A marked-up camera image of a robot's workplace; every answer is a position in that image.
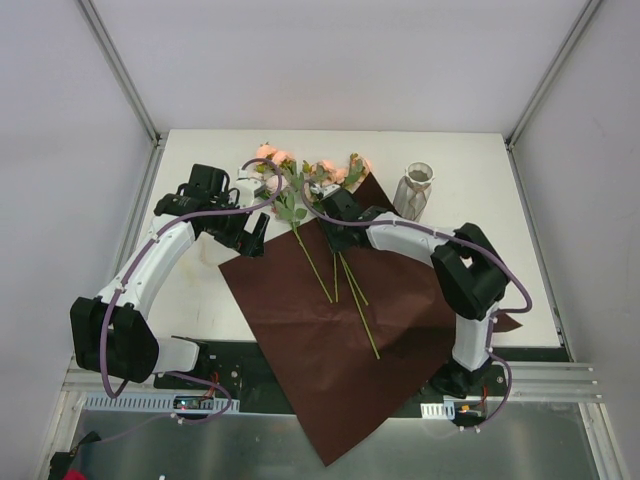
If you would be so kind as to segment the cream printed ribbon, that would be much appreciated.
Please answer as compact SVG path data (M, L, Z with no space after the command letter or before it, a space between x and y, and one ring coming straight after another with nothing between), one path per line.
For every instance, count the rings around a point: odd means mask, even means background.
M198 240L199 261L208 268L218 268L226 262L227 249L215 241L212 237L201 237Z

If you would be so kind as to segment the large peach rose stem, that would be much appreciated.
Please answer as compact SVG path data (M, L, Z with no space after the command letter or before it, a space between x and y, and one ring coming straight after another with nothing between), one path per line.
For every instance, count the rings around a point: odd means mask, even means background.
M312 179L314 179L317 183L324 184L327 183L329 186L334 184L339 184L341 181L346 179L348 171L345 169L336 169L326 161L320 161L309 167L309 175ZM362 289L358 285L358 282L348 264L347 259L342 253L337 253L333 255L334 260L334 290L335 290L335 298L338 298L337 290L337 260L340 260L343 271L347 278L347 282L349 288L351 290L352 297L354 299L354 303L356 305L359 317L361 319L363 328L365 330L366 336L371 345L374 357L379 360L380 353L376 346L375 340L371 333L371 329L368 325L364 308L369 305L368 300L366 299Z

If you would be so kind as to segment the small pink bud stem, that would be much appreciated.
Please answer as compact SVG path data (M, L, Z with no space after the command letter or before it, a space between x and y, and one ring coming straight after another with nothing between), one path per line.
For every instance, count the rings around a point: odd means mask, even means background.
M350 192L355 192L371 172L371 164L368 159L357 152L350 155L347 175L343 186Z

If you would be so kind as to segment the beige faceted vase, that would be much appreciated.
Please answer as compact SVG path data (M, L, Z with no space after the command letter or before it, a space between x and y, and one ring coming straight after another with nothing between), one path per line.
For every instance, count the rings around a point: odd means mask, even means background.
M434 172L423 162L409 164L401 176L393 200L396 212L404 219L418 222L426 208L434 183Z

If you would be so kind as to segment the red wrapping paper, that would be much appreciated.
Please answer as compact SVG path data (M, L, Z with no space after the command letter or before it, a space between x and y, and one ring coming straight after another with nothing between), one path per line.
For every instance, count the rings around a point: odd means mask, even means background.
M363 207L391 207L368 178L351 192ZM299 228L329 293L330 304L292 232L266 243L262 257L220 267L303 431L330 465L376 430L451 357L455 313L435 272L387 251L342 254L369 305L364 308L380 353L374 357L347 278L334 260L320 221Z

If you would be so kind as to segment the pale pink flower stem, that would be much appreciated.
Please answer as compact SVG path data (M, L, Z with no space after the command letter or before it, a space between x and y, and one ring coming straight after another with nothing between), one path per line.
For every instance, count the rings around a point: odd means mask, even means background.
M299 233L303 221L309 217L308 211L301 206L301 201L305 198L303 189L303 183L306 179L305 171L298 168L296 159L291 153L277 149L270 143L261 144L256 151L256 156L272 161L280 169L283 177L282 187L273 203L272 211L277 219L289 225L322 291L329 303L332 304L333 298Z

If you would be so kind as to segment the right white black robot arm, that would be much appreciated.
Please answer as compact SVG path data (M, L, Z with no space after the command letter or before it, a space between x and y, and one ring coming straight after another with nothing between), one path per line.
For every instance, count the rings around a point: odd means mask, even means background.
M496 251L483 231L466 223L440 238L383 207L363 208L343 187L312 185L310 192L331 219L321 222L330 246L392 252L434 270L456 324L451 357L429 383L439 393L458 399L481 388L492 364L495 314L509 283L494 263Z

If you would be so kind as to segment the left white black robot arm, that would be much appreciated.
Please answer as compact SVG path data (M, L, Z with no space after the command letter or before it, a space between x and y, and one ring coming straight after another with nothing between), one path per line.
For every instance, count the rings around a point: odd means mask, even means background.
M212 367L199 343L156 336L149 313L169 273L201 235L242 256L263 255L268 215L260 214L252 230L246 224L265 191L263 181L245 169L231 179L222 169L193 165L188 181L157 202L141 244L109 284L72 304L77 365L134 383L176 372L188 388L204 387Z

